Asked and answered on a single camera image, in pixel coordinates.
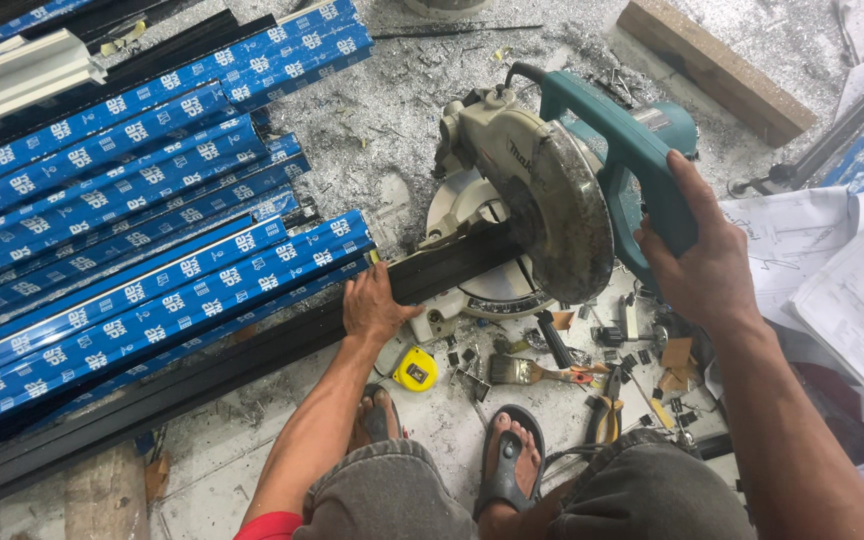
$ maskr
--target black sandal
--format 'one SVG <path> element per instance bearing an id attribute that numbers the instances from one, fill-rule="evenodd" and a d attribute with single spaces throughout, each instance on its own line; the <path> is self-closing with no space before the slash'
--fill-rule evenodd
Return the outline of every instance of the black sandal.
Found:
<path id="1" fill-rule="evenodd" d="M 385 388 L 381 384 L 370 382 L 366 384 L 365 390 L 362 391 L 363 398 L 370 398 L 372 400 L 372 408 L 366 412 L 363 424 L 365 424 L 368 437 L 373 443 L 389 440 L 389 425 L 386 423 L 385 409 L 376 403 L 376 392 L 379 390 L 385 390 Z M 399 421 L 399 410 L 396 409 L 395 401 L 391 403 L 391 411 L 395 413 L 395 429 L 398 431 L 399 436 L 402 436 L 402 423 Z"/>
<path id="2" fill-rule="evenodd" d="M 541 456 L 541 462 L 538 464 L 538 474 L 535 477 L 535 484 L 532 486 L 532 493 L 526 497 L 516 482 L 516 462 L 519 461 L 519 455 L 522 453 L 524 444 L 522 438 L 512 432 L 511 429 L 502 431 L 498 438 L 498 463 L 495 466 L 495 474 L 486 479 L 486 460 L 488 459 L 489 443 L 492 442 L 493 430 L 496 425 L 496 418 L 501 413 L 506 413 L 512 422 L 518 422 L 523 429 L 532 434 L 535 441 L 535 449 Z M 529 510 L 535 505 L 536 495 L 542 485 L 543 472 L 546 470 L 546 439 L 543 437 L 543 429 L 539 426 L 532 414 L 524 408 L 507 404 L 502 406 L 492 416 L 488 422 L 486 429 L 486 442 L 482 448 L 482 479 L 479 483 L 479 496 L 475 499 L 475 511 L 472 514 L 472 519 L 479 521 L 479 515 L 482 510 L 492 501 L 505 501 L 515 510 L 522 512 Z"/>

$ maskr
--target saw handle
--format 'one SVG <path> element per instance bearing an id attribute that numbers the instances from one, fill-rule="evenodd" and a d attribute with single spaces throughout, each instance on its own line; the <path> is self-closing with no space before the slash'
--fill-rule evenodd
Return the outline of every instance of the saw handle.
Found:
<path id="1" fill-rule="evenodd" d="M 629 190 L 631 172 L 641 186 L 652 228 L 665 246 L 676 258 L 689 251 L 699 240 L 699 228 L 666 165 L 669 147 L 628 111 L 567 71 L 546 74 L 541 88 L 538 115 L 543 120 L 555 120 L 571 111 L 608 143 L 605 166 L 595 173 L 606 198 L 615 252 L 647 289 L 662 298 L 652 269 L 632 237 L 639 226 L 629 223 L 619 194 Z"/>
<path id="2" fill-rule="evenodd" d="M 542 337 L 545 338 L 545 343 L 548 343 L 549 350 L 552 351 L 552 358 L 555 359 L 555 365 L 558 369 L 570 369 L 574 362 L 572 353 L 566 348 L 566 343 L 563 342 L 559 331 L 552 325 L 552 312 L 548 309 L 535 313 L 535 318 L 538 319 L 538 329 L 542 332 Z"/>

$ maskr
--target makita miter saw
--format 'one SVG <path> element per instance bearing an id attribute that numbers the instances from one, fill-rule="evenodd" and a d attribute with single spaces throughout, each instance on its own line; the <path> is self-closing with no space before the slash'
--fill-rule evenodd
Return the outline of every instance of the makita miter saw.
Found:
<path id="1" fill-rule="evenodd" d="M 536 115 L 511 88 L 524 76 L 541 88 Z M 522 317 L 553 302 L 577 305 L 609 283 L 614 257 L 661 296 L 632 237 L 642 204 L 678 257 L 698 231 L 666 166 L 669 148 L 695 154 L 698 132 L 678 104 L 627 111 L 567 71 L 516 62 L 505 84 L 476 88 L 445 106 L 436 174 L 446 178 L 429 208 L 418 250 L 508 220 L 526 256 L 426 301 L 412 321 L 419 342 L 447 336 L 460 312 Z"/>

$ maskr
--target foot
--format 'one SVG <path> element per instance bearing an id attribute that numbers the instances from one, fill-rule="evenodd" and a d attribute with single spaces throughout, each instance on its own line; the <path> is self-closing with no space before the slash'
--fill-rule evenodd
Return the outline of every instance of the foot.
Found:
<path id="1" fill-rule="evenodd" d="M 375 392 L 374 401 L 368 396 L 359 401 L 359 406 L 355 411 L 355 422 L 352 424 L 352 436 L 348 439 L 349 452 L 375 442 L 372 440 L 372 436 L 369 436 L 365 419 L 366 413 L 376 407 L 385 410 L 385 425 L 389 427 L 389 438 L 398 439 L 400 437 L 399 423 L 396 422 L 396 412 L 392 409 L 392 396 L 385 390 L 378 390 Z"/>
<path id="2" fill-rule="evenodd" d="M 512 418 L 504 412 L 495 417 L 495 423 L 492 425 L 492 438 L 488 441 L 486 454 L 486 479 L 496 473 L 499 436 L 507 430 L 511 430 L 522 440 L 522 452 L 515 461 L 515 482 L 518 484 L 518 489 L 529 497 L 539 477 L 539 467 L 543 459 L 536 449 L 536 439 L 532 433 L 519 422 L 513 422 Z M 521 527 L 522 514 L 504 500 L 493 500 L 479 516 L 479 535 L 483 539 L 518 537 L 518 533 L 522 532 Z"/>

